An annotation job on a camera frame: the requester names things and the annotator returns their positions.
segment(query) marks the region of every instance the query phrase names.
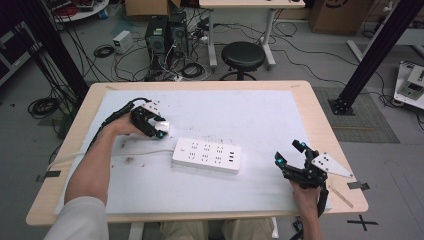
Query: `black stool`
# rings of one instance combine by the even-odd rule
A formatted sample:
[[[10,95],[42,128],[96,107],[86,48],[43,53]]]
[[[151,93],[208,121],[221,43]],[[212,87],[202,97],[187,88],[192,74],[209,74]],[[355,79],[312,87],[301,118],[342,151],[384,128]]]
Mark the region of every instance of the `black stool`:
[[[237,69],[237,72],[227,73],[219,80],[230,75],[237,74],[237,80],[244,80],[244,75],[256,80],[252,75],[246,72],[256,71],[265,62],[265,52],[261,46],[249,42],[233,42],[222,49],[222,60],[232,68]]]

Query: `person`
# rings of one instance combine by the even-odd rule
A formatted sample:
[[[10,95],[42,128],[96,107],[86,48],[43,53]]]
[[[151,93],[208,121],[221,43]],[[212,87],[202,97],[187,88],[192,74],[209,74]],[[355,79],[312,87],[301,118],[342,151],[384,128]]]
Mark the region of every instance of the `person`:
[[[64,207],[45,236],[45,240],[109,239],[105,209],[112,148],[118,135],[132,133],[143,135],[131,123],[129,114],[111,122],[100,131],[96,141],[71,176],[65,191]],[[291,184],[304,224],[305,239],[321,239],[316,209],[319,189],[302,189],[296,183]],[[227,240],[271,239],[273,224],[270,218],[235,219],[226,221],[222,230]],[[191,239],[208,239],[206,221],[164,222],[161,224],[161,232],[167,240],[189,239],[181,237],[185,234],[200,236]]]

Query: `hand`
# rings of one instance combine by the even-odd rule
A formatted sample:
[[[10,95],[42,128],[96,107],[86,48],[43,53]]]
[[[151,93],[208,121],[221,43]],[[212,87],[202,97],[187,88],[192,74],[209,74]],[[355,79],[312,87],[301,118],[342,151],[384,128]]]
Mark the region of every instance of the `hand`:
[[[317,201],[321,188],[317,187],[303,189],[295,182],[290,181],[290,184],[294,190],[293,197],[297,207],[299,208],[301,218],[302,216],[304,218],[318,218]]]
[[[115,136],[118,135],[129,135],[131,133],[137,133],[144,135],[138,128],[131,123],[130,114],[125,114],[124,116],[114,120],[104,127],[102,132],[109,132]]]

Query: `white sleeve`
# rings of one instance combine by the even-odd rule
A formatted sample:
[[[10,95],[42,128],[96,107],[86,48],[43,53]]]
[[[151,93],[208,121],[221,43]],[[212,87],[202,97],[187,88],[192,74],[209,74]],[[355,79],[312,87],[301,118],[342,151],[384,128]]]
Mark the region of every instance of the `white sleeve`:
[[[104,203],[94,197],[79,197],[69,201],[44,239],[109,239]]]

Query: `power outlet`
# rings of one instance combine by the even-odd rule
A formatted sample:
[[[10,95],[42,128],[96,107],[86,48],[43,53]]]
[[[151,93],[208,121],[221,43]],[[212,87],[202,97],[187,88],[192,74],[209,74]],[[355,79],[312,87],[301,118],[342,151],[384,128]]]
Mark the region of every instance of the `power outlet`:
[[[241,148],[233,145],[178,139],[172,163],[237,174],[240,170]]]

